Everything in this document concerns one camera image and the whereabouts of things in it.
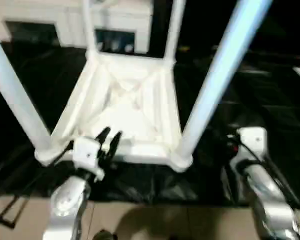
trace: black tarp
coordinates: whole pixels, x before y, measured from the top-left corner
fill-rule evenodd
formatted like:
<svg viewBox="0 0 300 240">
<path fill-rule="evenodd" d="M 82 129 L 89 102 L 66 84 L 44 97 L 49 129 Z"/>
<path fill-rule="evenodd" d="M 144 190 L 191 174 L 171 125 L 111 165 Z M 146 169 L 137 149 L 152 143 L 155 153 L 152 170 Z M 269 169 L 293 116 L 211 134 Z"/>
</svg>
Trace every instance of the black tarp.
<svg viewBox="0 0 300 240">
<path fill-rule="evenodd" d="M 86 62 L 85 50 L 4 44 L 17 75 L 52 131 Z M 181 126 L 184 127 L 211 58 L 174 67 Z M 92 187 L 91 200 L 225 206 L 220 181 L 224 151 L 217 129 L 263 126 L 271 160 L 300 198 L 300 77 L 292 66 L 244 60 L 184 173 L 166 166 L 118 163 Z M 19 193 L 43 169 L 34 149 L 0 95 L 0 192 Z M 45 175 L 32 194 L 49 196 L 73 171 L 63 162 Z"/>
</svg>

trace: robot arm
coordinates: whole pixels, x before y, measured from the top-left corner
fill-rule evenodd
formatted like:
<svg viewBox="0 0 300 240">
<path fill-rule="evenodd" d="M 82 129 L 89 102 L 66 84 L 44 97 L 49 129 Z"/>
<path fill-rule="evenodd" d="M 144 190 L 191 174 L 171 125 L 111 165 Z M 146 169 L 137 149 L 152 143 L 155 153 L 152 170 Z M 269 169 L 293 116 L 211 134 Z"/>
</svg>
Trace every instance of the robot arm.
<svg viewBox="0 0 300 240">
<path fill-rule="evenodd" d="M 274 179 L 263 167 L 267 154 L 267 132 L 261 127 L 238 131 L 240 145 L 230 161 L 235 173 L 237 199 L 252 207 L 261 239 L 300 240 L 300 228 L 293 209 Z"/>
<path fill-rule="evenodd" d="M 102 150 L 110 128 L 96 138 L 78 137 L 73 143 L 75 175 L 70 176 L 52 194 L 50 218 L 43 240 L 79 240 L 81 218 L 90 195 L 90 180 L 102 181 L 105 171 L 101 166 L 110 161 L 117 149 L 121 132 L 111 141 L 108 152 Z"/>
</svg>

